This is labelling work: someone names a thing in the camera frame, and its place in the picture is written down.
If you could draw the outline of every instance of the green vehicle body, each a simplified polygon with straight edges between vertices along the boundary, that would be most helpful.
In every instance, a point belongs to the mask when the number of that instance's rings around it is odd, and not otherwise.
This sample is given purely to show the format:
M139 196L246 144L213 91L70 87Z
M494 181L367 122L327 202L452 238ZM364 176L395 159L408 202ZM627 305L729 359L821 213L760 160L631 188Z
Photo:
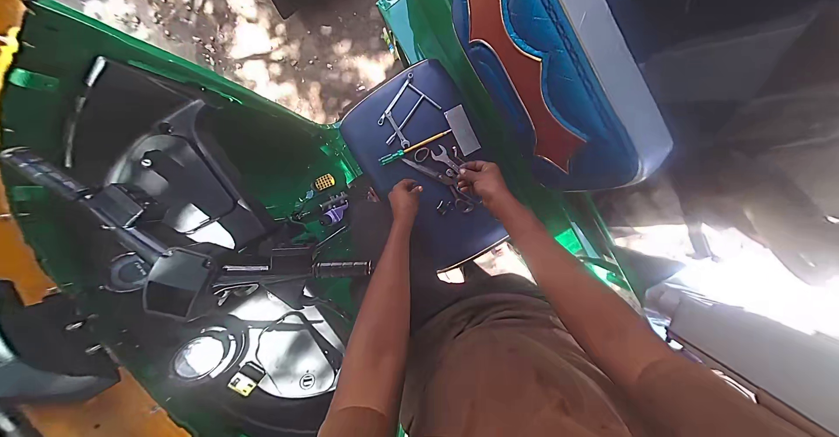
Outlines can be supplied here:
M391 31L398 25L412 31L411 42L397 38L404 63L409 65L420 58L442 62L477 116L475 120L480 121L475 130L485 146L497 154L516 196L544 221L557 241L584 260L593 274L632 291L628 281L632 278L627 278L615 261L613 241L590 197L538 185L521 163L521 157L504 143L504 121L493 110L492 101L456 41L451 0L404 0L404 4L407 7L402 10L399 24L386 15ZM311 181L320 175L332 173L337 185L343 187L361 174L337 125L317 125L207 68L116 31L61 3L42 0L29 6L32 12L27 13L18 35L22 45L0 95L3 148L29 146L58 165L66 115L83 90L90 64L97 56L107 56L201 88L213 103L236 114L239 122L235 126L215 128L216 139L243 175L246 189L276 218L289 215ZM106 318L99 321L97 333L121 364L176 422L194 435L240 434L222 416L208 413L192 401L173 397L160 357L120 346L124 328L118 306L103 300L107 294L98 291L100 269L85 255L85 240L77 238L68 226L66 203L9 169L4 168L2 175L9 204L40 265L62 290L77 298L82 310ZM317 222L307 227L323 237ZM347 258L351 254L346 234L331 245L328 256ZM310 287L352 311L348 279L316 283Z

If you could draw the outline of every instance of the handlebar grip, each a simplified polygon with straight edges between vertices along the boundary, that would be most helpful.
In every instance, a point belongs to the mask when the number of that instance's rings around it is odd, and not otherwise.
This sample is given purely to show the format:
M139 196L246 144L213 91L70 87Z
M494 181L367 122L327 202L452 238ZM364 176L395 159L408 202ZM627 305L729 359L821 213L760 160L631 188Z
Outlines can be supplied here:
M319 261L312 267L315 278L365 277L372 272L372 261Z
M87 186L61 173L58 168L32 153L28 147L6 149L0 153L0 160L17 170L30 182L47 187L68 201L78 201L90 192Z

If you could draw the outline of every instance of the blue seat cushion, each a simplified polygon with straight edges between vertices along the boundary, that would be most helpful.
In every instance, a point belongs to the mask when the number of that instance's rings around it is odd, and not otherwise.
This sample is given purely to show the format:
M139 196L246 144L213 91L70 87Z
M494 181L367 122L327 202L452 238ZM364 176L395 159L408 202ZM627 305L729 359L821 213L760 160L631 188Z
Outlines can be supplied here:
M458 39L541 183L618 187L661 164L669 133L605 0L452 1Z
M393 128L387 121L384 125L378 125L378 119L409 73L413 75L413 84L439 104L442 110L437 110L427 101L421 103L403 129L405 137L416 143L448 130L449 125L443 113L462 104L461 95L439 62L425 60L404 70L352 108L341 121L340 131L347 148L362 171L370 176L373 188L384 202L387 202L387 195L393 185L403 178L413 178L423 186L414 235L428 249L435 270L444 271L498 245L507 238L507 231L481 205L471 213L452 210L439 215L436 207L441 200L454 201L449 188L399 161L379 165L380 157L396 152L400 147L398 138L390 146L385 144L393 134ZM397 124L404 120L418 98L410 89L399 98L392 111ZM439 153L438 145L445 146L451 156L451 148L456 145L456 140L452 134L448 134L431 142L429 147ZM412 154L408 153L407 158L413 160ZM471 153L467 159L491 161L492 155L482 148ZM422 165L439 173L446 172L445 164L435 162L430 157Z

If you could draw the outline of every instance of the brown shirt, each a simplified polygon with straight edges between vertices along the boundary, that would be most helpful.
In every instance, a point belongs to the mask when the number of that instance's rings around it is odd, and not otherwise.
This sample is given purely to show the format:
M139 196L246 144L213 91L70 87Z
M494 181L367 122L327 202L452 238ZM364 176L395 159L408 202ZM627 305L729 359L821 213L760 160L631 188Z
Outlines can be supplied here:
M633 389L603 374L548 303L484 294L411 341L400 420L411 437L805 435L687 360L649 366ZM372 409L331 413L321 437L393 437Z

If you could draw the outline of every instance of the hand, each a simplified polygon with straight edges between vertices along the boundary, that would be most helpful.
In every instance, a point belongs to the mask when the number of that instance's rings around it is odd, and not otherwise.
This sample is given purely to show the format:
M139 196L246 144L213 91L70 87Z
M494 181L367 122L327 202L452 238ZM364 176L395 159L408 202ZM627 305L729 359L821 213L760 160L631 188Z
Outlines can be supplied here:
M388 194L390 208L393 209L393 222L414 224L417 208L420 206L420 193L422 193L422 186L417 185L416 181L410 178L405 178L393 185L393 189Z
M483 205L497 218L500 218L506 206L516 202L501 176L501 169L495 163L467 162L461 166L457 180L457 187L461 191L468 190L483 198Z

